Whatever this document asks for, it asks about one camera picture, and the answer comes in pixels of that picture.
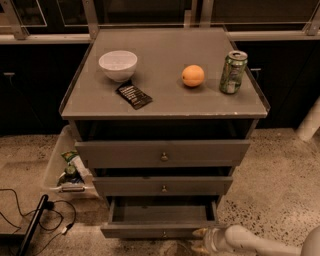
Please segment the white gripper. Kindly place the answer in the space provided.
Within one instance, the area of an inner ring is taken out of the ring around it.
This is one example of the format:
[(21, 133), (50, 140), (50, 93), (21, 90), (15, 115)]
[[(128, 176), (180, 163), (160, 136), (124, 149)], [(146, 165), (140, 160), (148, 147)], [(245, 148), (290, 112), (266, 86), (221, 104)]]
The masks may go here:
[(213, 255), (226, 251), (225, 228), (200, 228), (192, 232), (195, 237), (203, 238), (203, 245), (192, 245), (194, 252)]

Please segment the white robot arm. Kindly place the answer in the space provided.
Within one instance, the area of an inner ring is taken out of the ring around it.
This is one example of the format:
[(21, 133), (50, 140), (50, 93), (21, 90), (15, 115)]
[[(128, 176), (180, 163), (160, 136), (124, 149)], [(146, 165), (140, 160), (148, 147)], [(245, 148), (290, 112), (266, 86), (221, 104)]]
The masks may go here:
[(320, 256), (319, 104), (299, 128), (258, 130), (219, 212), (203, 228), (201, 256)]

